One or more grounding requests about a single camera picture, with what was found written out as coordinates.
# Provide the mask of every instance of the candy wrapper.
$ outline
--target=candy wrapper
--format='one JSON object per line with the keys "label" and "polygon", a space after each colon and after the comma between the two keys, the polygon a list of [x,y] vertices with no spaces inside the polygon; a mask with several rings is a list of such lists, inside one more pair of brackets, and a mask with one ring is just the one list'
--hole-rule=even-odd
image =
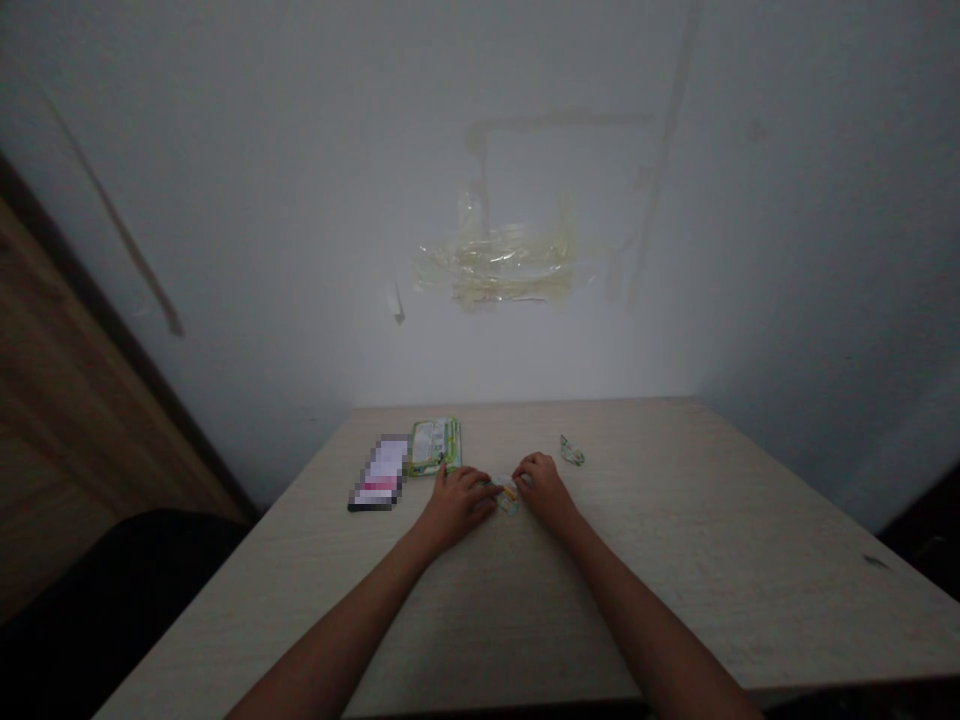
{"label": "candy wrapper", "polygon": [[560,454],[564,460],[577,467],[580,467],[587,461],[586,458],[583,457],[583,453],[580,452],[580,449],[563,435],[560,436]]}
{"label": "candy wrapper", "polygon": [[500,485],[503,488],[503,492],[497,495],[497,505],[499,505],[500,509],[507,515],[516,515],[520,507],[520,492],[517,490],[517,486],[513,480],[506,475],[491,475],[490,482],[484,484]]}

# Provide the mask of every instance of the finger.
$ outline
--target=finger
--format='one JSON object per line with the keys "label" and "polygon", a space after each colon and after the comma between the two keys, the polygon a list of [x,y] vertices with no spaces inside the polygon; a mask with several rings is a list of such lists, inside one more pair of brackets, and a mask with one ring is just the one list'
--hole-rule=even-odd
{"label": "finger", "polygon": [[463,479],[464,475],[467,475],[468,473],[472,473],[476,471],[477,469],[475,467],[471,467],[469,465],[466,465],[462,468],[457,468],[456,470],[453,471],[453,474],[450,476],[450,482],[451,483],[460,482]]}
{"label": "finger", "polygon": [[477,525],[479,525],[484,520],[486,520],[491,515],[493,515],[496,511],[497,511],[496,503],[483,505],[482,507],[477,508],[472,513],[467,515],[467,522],[470,524],[471,528],[475,528]]}
{"label": "finger", "polygon": [[472,473],[464,475],[460,480],[460,484],[468,489],[472,488],[478,482],[488,483],[490,482],[490,476],[480,470],[474,470]]}
{"label": "finger", "polygon": [[473,507],[481,500],[492,498],[502,492],[503,488],[499,485],[481,485],[480,487],[475,487],[467,493],[467,505]]}

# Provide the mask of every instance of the table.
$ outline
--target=table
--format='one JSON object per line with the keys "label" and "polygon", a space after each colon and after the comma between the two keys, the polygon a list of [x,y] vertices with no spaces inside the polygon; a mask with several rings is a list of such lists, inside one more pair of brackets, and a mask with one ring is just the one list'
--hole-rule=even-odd
{"label": "table", "polygon": [[[960,674],[960,605],[693,399],[356,410],[99,718],[223,716],[412,525],[348,513],[381,433],[455,415],[464,460],[552,454],[583,515],[749,690]],[[560,433],[587,462],[560,459]],[[529,512],[421,578],[346,716],[631,698],[575,567]]]}

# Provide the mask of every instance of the tape residue on wall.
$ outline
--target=tape residue on wall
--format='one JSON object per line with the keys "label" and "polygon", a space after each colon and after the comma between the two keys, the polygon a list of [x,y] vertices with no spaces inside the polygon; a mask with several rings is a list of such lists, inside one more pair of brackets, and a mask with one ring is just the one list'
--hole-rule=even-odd
{"label": "tape residue on wall", "polygon": [[562,302],[592,280],[576,267],[573,200],[559,201],[556,226],[503,225],[484,233],[479,195],[461,192],[459,232],[449,245],[421,246],[415,263],[421,288],[449,284],[453,299],[467,311],[503,300]]}

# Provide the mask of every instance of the green package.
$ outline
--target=green package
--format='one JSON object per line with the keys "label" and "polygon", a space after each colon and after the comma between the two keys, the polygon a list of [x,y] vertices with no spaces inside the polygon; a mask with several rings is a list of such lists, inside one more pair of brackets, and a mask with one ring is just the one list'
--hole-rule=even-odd
{"label": "green package", "polygon": [[453,417],[421,420],[414,423],[410,441],[411,477],[436,475],[440,465],[447,471],[463,466],[460,455],[460,421]]}

